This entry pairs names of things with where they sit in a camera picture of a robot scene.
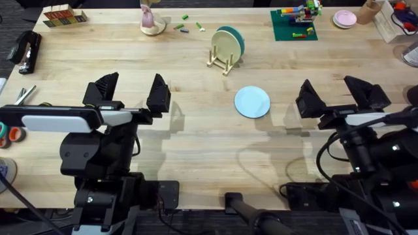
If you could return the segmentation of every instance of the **green plate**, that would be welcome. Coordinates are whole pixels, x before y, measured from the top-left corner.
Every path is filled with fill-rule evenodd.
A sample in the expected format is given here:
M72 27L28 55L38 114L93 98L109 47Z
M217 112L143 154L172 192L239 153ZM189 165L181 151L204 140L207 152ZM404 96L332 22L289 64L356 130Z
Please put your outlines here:
M242 56L244 54L244 50L245 50L246 46L244 44L244 38L242 37L242 35L240 34L240 32L238 32L238 30L236 30L234 27L229 26L229 25L221 26L216 31L219 31L219 30L224 30L224 31L230 32L232 35L234 35L234 37L240 43L240 46L241 46L241 56Z

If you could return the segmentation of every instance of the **wooden block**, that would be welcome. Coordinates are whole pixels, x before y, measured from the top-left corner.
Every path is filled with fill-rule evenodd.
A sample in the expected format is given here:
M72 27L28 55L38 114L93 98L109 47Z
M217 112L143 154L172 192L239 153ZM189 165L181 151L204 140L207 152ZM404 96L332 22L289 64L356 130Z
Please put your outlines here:
M54 19L65 18L64 14L62 14L59 10L59 5L58 6L52 6L51 15L54 17Z
M74 16L74 10L68 4L60 5L59 12L66 18Z
M62 25L63 25L59 19L53 19L53 20L51 20L51 22L52 22L55 26L62 26Z
M76 11L75 12L75 18L78 20L78 22L86 22L87 21L87 16L86 16L86 13L84 13L84 11L82 11L81 10L81 12L80 11Z
M68 17L67 18L72 24L77 24L78 23L78 20L74 17L74 16L71 16L71 17Z
M61 19L59 19L59 21L60 21L63 25L69 25L69 24L71 24L71 22L70 22L67 18L61 18Z
M49 20L53 20L53 19L55 19L54 18L54 16L52 16L51 15L51 10L52 10L52 7L51 6L49 6L49 7L44 7L44 10L43 10L43 12L44 12L44 15L49 19Z
M54 23L52 23L52 21L50 21L50 20L45 20L44 24L46 24L46 26L48 26L48 27L55 27Z

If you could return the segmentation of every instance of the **plate stand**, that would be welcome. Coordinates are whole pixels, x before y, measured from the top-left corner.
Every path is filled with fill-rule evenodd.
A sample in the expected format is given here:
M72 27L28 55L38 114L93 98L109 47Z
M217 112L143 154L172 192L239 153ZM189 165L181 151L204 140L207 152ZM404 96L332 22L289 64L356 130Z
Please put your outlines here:
M233 61L233 57L234 57L234 55L231 53L231 56L230 56L230 58L229 59L227 59L227 62L226 63L224 63L224 62L222 62L222 61L220 61L218 58L217 58L217 55L216 55L216 45L214 46L214 48L213 48L213 50L209 50L209 61L207 62L207 66L208 67L212 67L212 65L216 65L216 66L218 66L219 68L221 68L221 69L223 69L223 72L222 72L222 74L224 75L224 76L228 76L228 74L229 74L229 72L233 69L233 67L234 67L234 64L232 63L232 61Z

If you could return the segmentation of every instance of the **white plate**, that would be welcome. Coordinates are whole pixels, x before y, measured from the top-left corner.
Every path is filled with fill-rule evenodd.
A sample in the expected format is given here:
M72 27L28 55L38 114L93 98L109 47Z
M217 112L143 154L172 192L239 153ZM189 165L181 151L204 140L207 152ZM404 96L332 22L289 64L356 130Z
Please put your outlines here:
M332 17L332 20L333 20L333 22L334 22L334 24L335 25L337 25L338 27L340 27L340 28L342 28L342 29L349 29L349 28L351 28L352 26L344 26L344 25L340 25L337 21L336 21L336 19L335 19L335 15L334 15L334 17Z
M270 97L259 87L241 88L235 95L235 108L247 118L263 117L270 109Z

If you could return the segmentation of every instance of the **light blue plate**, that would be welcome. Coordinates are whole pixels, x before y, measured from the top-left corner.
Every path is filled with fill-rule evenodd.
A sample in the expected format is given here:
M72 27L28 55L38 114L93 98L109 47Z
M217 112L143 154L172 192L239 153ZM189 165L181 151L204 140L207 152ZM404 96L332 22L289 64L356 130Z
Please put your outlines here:
M247 118L263 117L270 109L270 97L256 86L241 88L235 95L235 108Z
M246 48L246 45L244 43L244 38L242 37L242 35L240 34L240 32L238 32L238 30L236 30L234 27L228 26L228 25L221 26L216 31L219 31L219 30L224 30L224 31L229 32L230 34L234 35L234 37L240 43L240 46L241 46L241 56L242 56L244 54L244 50Z

